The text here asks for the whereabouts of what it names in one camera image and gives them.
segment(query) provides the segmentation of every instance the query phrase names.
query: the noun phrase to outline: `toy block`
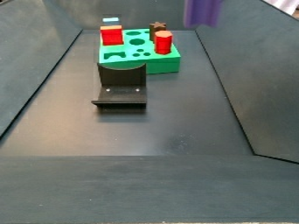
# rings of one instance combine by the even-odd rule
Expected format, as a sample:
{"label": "toy block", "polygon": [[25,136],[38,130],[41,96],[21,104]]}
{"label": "toy block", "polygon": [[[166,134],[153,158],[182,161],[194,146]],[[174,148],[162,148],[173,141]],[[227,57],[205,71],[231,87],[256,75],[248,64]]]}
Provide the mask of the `toy block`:
{"label": "toy block", "polygon": [[104,46],[116,46],[124,44],[121,25],[100,26],[100,36]]}
{"label": "toy block", "polygon": [[149,39],[154,41],[154,33],[158,31],[165,31],[165,23],[154,22],[149,24]]}
{"label": "toy block", "polygon": [[172,51],[173,35],[169,31],[157,31],[153,37],[153,50],[166,54]]}
{"label": "toy block", "polygon": [[137,67],[145,63],[148,74],[176,73],[180,70],[181,56],[170,44],[170,52],[154,52],[154,43],[148,38],[149,29],[124,30],[122,45],[98,44],[100,65],[116,69]]}
{"label": "toy block", "polygon": [[120,21],[117,17],[104,17],[102,18],[102,25],[109,26],[109,25],[120,25]]}

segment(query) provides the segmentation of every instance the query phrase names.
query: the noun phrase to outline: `gray floor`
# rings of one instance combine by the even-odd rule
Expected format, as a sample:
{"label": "gray floor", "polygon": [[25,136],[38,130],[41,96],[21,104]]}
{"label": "gray floor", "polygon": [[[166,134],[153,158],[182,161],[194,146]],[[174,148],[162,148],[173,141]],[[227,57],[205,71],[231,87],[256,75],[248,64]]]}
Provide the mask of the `gray floor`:
{"label": "gray floor", "polygon": [[180,73],[113,115],[80,35],[1,142],[0,223],[299,221],[297,164],[252,156],[196,35],[173,34]]}
{"label": "gray floor", "polygon": [[98,33],[85,31],[0,145],[0,156],[252,155],[194,31],[178,73],[149,75],[142,114],[100,114]]}

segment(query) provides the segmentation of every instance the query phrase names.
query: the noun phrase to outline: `red cylinder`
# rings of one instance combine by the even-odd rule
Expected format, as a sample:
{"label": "red cylinder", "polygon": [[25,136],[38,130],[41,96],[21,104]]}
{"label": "red cylinder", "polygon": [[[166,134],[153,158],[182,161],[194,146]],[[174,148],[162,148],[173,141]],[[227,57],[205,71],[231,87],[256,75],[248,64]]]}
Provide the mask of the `red cylinder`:
{"label": "red cylinder", "polygon": [[153,50],[158,54],[172,51],[173,35],[169,31],[157,31],[153,34]]}

